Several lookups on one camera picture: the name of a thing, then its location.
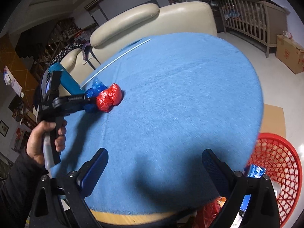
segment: crib railing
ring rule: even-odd
[[[226,28],[231,28],[256,39],[267,46],[268,57],[272,45],[266,3],[259,0],[218,0],[218,5],[225,33]]]

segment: cardboard sheet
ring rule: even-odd
[[[264,115],[260,133],[273,133],[286,138],[283,108],[264,104]]]

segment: black sleeve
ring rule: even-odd
[[[45,167],[38,166],[24,149],[0,189],[1,223],[24,228],[38,181],[43,173]]]

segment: blue plastic bag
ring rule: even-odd
[[[97,97],[100,92],[107,89],[107,86],[104,85],[97,77],[93,79],[92,88],[86,90],[85,94],[87,97]],[[94,113],[98,111],[96,104],[86,104],[85,111],[88,113]]]

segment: small screen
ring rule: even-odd
[[[50,89],[51,80],[52,80],[52,78],[50,78],[49,81],[47,82],[47,86],[45,88],[45,94],[47,94],[48,90]]]

